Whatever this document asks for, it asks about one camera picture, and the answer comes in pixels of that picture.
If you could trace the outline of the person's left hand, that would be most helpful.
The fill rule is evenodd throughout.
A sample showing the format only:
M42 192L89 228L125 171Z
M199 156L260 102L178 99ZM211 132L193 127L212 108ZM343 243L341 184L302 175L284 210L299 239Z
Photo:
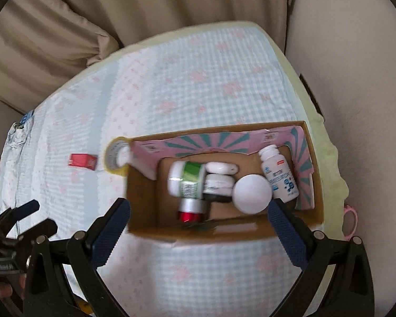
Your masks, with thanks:
M25 282L26 282L26 274L21 274L19 277L19 286L20 293L19 296L24 299L25 298ZM13 287L4 282L0 282L0 299L10 298L13 294Z

